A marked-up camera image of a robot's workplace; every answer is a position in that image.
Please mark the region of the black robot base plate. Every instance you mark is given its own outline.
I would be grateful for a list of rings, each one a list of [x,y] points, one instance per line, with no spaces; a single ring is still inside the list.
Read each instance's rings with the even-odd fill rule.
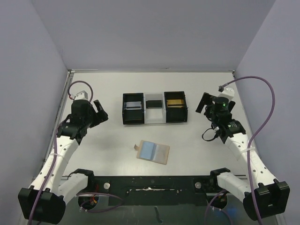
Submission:
[[[79,193],[78,203],[89,209],[106,206],[205,206],[221,191],[204,176],[97,176]]]

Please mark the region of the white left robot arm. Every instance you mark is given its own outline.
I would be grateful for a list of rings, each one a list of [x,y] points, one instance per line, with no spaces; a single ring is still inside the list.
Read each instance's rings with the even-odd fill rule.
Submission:
[[[51,150],[38,176],[28,188],[22,188],[18,200],[28,224],[33,221],[58,224],[66,205],[79,192],[89,193],[96,187],[94,172],[76,169],[68,181],[61,184],[62,175],[73,155],[93,128],[108,120],[108,114],[98,100],[77,99],[71,113],[58,125]]]

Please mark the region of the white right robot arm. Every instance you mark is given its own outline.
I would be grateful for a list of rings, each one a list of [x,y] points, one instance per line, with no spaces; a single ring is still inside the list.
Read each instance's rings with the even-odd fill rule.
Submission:
[[[253,221],[281,214],[286,209],[290,187],[268,170],[249,143],[242,124],[232,118],[234,105],[230,95],[216,97],[205,92],[196,112],[203,113],[211,122],[215,137],[232,152],[248,181],[242,181],[229,169],[221,168],[210,172],[209,187],[215,192],[224,189],[238,198]]]

